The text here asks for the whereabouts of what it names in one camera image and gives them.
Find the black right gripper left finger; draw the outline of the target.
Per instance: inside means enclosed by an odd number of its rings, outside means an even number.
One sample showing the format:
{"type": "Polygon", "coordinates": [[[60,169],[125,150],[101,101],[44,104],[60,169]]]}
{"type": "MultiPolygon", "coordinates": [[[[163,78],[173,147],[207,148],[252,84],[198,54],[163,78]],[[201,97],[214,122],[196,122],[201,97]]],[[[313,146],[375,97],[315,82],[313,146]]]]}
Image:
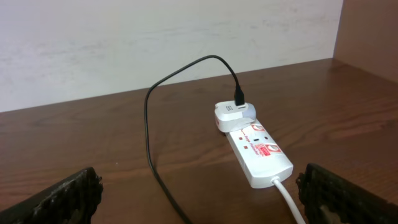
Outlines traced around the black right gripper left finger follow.
{"type": "Polygon", "coordinates": [[[1,224],[90,224],[103,192],[102,177],[87,167],[1,211],[1,224]]]}

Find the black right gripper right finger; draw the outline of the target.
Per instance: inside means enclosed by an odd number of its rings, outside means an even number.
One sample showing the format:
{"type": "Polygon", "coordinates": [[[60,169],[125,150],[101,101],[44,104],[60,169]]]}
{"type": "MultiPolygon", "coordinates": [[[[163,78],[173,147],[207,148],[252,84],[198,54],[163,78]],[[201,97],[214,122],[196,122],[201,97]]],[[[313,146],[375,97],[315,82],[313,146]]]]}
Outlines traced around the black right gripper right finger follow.
{"type": "Polygon", "coordinates": [[[397,205],[309,163],[296,178],[309,223],[397,223],[397,205]]]}

